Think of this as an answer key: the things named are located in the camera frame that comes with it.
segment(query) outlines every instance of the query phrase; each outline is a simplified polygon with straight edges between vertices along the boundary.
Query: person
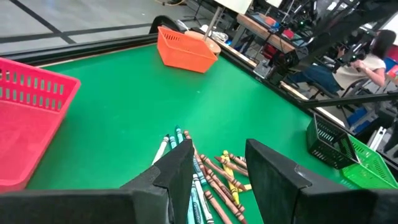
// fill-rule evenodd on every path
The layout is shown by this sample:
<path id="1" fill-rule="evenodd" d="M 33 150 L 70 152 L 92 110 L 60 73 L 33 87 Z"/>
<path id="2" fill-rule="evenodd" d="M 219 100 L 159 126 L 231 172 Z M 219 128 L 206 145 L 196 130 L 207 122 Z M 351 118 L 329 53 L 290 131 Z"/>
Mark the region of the person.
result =
<path id="1" fill-rule="evenodd" d="M 396 39 L 396 33 L 391 30 L 380 30 L 371 44 L 370 53 L 364 60 L 356 60 L 340 67 L 336 73 L 328 68 L 312 65 L 306 70 L 289 75 L 289 79 L 295 83 L 315 82 L 326 91 L 336 94 L 341 89 L 347 89 L 352 83 L 364 77 L 368 77 L 379 86 L 384 85 L 386 64 L 383 59 Z M 339 51 L 338 57 L 344 54 Z"/>

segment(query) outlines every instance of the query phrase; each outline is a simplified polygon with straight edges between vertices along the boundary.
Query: green plastic basket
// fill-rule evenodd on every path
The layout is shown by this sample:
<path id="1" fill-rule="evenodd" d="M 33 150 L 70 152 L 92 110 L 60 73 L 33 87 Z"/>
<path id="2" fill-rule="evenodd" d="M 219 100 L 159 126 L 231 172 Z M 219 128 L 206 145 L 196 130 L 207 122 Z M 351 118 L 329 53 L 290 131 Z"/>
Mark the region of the green plastic basket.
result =
<path id="1" fill-rule="evenodd" d="M 361 164 L 343 168 L 343 175 L 365 189 L 396 189 L 398 184 L 382 157 L 359 140 L 349 136 Z"/>

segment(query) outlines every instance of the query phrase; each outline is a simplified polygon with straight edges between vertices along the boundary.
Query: crayon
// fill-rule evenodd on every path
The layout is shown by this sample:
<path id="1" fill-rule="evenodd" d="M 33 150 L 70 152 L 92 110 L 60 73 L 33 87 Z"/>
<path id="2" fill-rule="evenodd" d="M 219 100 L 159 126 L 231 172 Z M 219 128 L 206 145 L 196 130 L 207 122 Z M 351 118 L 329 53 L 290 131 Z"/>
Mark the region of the crayon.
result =
<path id="1" fill-rule="evenodd" d="M 174 149 L 177 146 L 174 136 L 170 136 L 170 145 L 172 146 L 172 149 Z"/>
<path id="2" fill-rule="evenodd" d="M 246 162 L 243 162 L 241 159 L 236 157 L 234 154 L 230 153 L 229 158 L 231 158 L 233 161 L 235 161 L 237 164 L 243 166 L 244 168 L 246 168 L 246 169 L 248 168 L 248 166 L 246 165 Z"/>
<path id="3" fill-rule="evenodd" d="M 198 164 L 198 161 L 195 159 L 195 156 L 193 157 L 193 169 L 198 174 L 198 178 L 199 178 L 200 183 L 201 184 L 207 184 L 205 176 L 203 175 L 203 172 L 199 168 L 199 164 Z"/>
<path id="4" fill-rule="evenodd" d="M 187 214 L 187 223 L 195 224 L 195 217 L 193 216 L 193 207 L 192 207 L 192 197 L 189 196 L 189 204 L 188 204 L 188 214 Z"/>
<path id="5" fill-rule="evenodd" d="M 211 169 L 209 169 L 207 167 L 206 167 L 206 171 L 207 171 L 208 175 L 205 178 L 206 178 L 207 181 L 209 181 L 208 178 L 210 178 L 210 180 L 211 180 L 211 183 L 209 182 L 210 186 L 213 187 L 214 190 L 220 189 L 223 192 L 223 195 L 227 199 L 229 199 L 230 202 L 233 202 L 235 204 L 236 208 L 239 209 L 239 211 L 244 212 L 243 205 L 238 204 L 238 203 L 235 202 L 233 196 L 231 195 L 231 192 L 229 192 L 229 190 L 225 187 L 225 185 L 222 183 L 222 181 L 219 180 L 217 175 L 215 175 L 215 173 Z"/>
<path id="6" fill-rule="evenodd" d="M 185 135 L 186 139 L 192 139 L 191 135 L 189 135 L 189 132 L 187 130 L 184 131 L 184 135 Z M 198 151 L 197 151 L 197 148 L 195 147 L 195 144 L 193 143 L 193 140 L 192 140 L 192 146 L 193 146 L 193 156 L 195 157 L 195 159 L 198 162 L 199 168 L 201 170 L 201 175 L 204 176 L 203 174 L 206 173 L 205 166 L 203 165 L 203 163 L 198 155 Z"/>
<path id="7" fill-rule="evenodd" d="M 240 211 L 237 207 L 236 204 L 234 205 L 230 199 L 224 194 L 224 192 L 220 189 L 220 187 L 215 184 L 215 182 L 210 178 L 209 175 L 206 176 L 206 180 L 209 183 L 209 185 L 213 188 L 213 190 L 217 193 L 217 195 L 220 197 L 220 199 L 225 203 L 225 205 L 231 210 L 231 212 L 234 214 L 234 216 L 241 222 L 241 223 L 247 223 L 247 221 L 244 219 L 244 216 L 242 214 L 242 211 Z"/>
<path id="8" fill-rule="evenodd" d="M 152 161 L 152 165 L 154 165 L 154 163 L 156 161 L 158 161 L 163 156 L 163 153 L 164 153 L 164 150 L 166 149 L 168 141 L 169 141 L 169 134 L 166 134 L 166 136 L 164 136 L 163 141 L 161 142 L 161 144 L 159 146 L 159 149 L 156 152 L 155 158 Z"/>
<path id="9" fill-rule="evenodd" d="M 207 200 L 210 201 L 211 205 L 214 207 L 216 212 L 220 215 L 221 219 L 223 220 L 224 224 L 232 224 L 231 220 L 228 218 L 228 216 L 225 214 L 223 208 L 218 204 L 216 199 L 212 196 L 209 190 L 205 191 L 205 197 Z"/>
<path id="10" fill-rule="evenodd" d="M 177 133 L 177 140 L 178 143 L 180 144 L 184 140 L 184 138 L 182 137 L 182 132 L 178 125 L 175 127 L 175 132 Z"/>
<path id="11" fill-rule="evenodd" d="M 197 192 L 198 192 L 198 198 L 199 198 L 199 202 L 200 202 L 201 208 L 203 210 L 203 213 L 205 214 L 206 223 L 207 224 L 214 224 L 213 216 L 211 215 L 209 206 L 206 203 L 205 195 L 203 194 L 203 190 L 201 188 L 200 181 L 199 181 L 199 178 L 198 178 L 197 174 L 193 175 L 193 182 L 195 183 L 195 187 L 196 187 Z"/>
<path id="12" fill-rule="evenodd" d="M 228 166 L 228 167 L 231 168 L 232 170 L 235 170 L 235 171 L 237 171 L 237 172 L 239 172 L 239 173 L 245 175 L 246 177 L 249 177 L 248 171 L 247 171 L 246 169 L 243 169 L 243 168 L 241 168 L 241 167 L 238 167 L 237 165 L 235 165 L 235 164 L 233 164 L 233 163 L 230 163 L 230 162 L 228 162 L 227 160 L 225 160 L 225 159 L 223 159 L 223 158 L 221 158 L 221 157 L 215 156 L 214 158 L 215 158 L 218 162 L 220 162 L 220 163 L 222 163 L 222 164 Z"/>
<path id="13" fill-rule="evenodd" d="M 241 192 L 251 190 L 251 184 L 245 184 L 244 188 L 246 188 L 246 190 L 238 189 L 238 192 L 241 193 Z"/>
<path id="14" fill-rule="evenodd" d="M 223 155 L 221 157 L 223 159 L 225 159 L 226 161 L 229 161 L 228 151 L 224 150 Z M 231 168 L 229 168 L 228 166 L 226 166 L 224 164 L 223 164 L 223 168 L 227 174 L 229 174 L 231 177 L 234 177 L 234 172 L 232 171 Z M 231 190 L 231 194 L 232 194 L 232 197 L 234 198 L 234 201 L 239 204 L 239 195 L 238 195 L 237 188 L 229 181 L 228 181 L 228 187 Z"/>
<path id="15" fill-rule="evenodd" d="M 238 159 L 242 160 L 243 162 L 246 162 L 246 158 L 244 156 L 236 156 Z"/>
<path id="16" fill-rule="evenodd" d="M 237 188 L 240 188 L 242 190 L 246 190 L 244 188 L 244 185 L 242 183 L 240 183 L 239 181 L 237 181 L 235 178 L 231 177 L 230 175 L 228 175 L 225 171 L 223 171 L 221 168 L 219 168 L 218 166 L 214 165 L 214 163 L 209 160 L 209 158 L 207 158 L 205 155 L 201 154 L 200 158 L 205 161 L 211 168 L 213 168 L 215 171 L 217 171 L 219 174 L 221 174 L 223 177 L 225 177 L 227 180 L 229 180 L 233 185 L 235 185 Z"/>
<path id="17" fill-rule="evenodd" d="M 201 215 L 201 208 L 198 198 L 198 192 L 195 187 L 195 183 L 192 181 L 192 188 L 191 188 L 191 198 L 192 198 L 192 209 L 193 215 L 195 217 L 196 224 L 205 224 L 205 221 Z"/>

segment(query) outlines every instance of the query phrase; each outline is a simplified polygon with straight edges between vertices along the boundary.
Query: green tabletop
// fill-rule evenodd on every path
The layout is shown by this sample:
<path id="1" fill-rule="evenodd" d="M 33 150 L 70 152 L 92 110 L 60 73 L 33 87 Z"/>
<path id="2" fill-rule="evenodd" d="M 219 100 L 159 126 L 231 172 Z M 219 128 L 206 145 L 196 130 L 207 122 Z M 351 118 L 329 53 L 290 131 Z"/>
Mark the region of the green tabletop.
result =
<path id="1" fill-rule="evenodd" d="M 46 69 L 79 78 L 81 88 L 28 189 L 118 188 L 150 166 L 176 124 L 210 158 L 225 149 L 243 156 L 245 140 L 254 138 L 324 177 L 344 180 L 307 152 L 311 117 L 223 57 L 202 75 L 164 66 L 150 45 Z M 239 198 L 248 223 L 261 223 L 253 193 Z"/>

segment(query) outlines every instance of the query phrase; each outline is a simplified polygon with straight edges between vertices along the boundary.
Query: red basket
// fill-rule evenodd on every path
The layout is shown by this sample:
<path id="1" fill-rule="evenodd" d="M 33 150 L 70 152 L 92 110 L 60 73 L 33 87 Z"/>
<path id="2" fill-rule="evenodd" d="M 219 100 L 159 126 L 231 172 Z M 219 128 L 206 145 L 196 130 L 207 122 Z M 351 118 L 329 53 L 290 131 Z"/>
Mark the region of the red basket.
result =
<path id="1" fill-rule="evenodd" d="M 26 186 L 79 87 L 76 78 L 0 58 L 0 192 Z"/>
<path id="2" fill-rule="evenodd" d="M 217 57 L 203 40 L 158 27 L 157 50 L 165 65 L 205 73 Z"/>

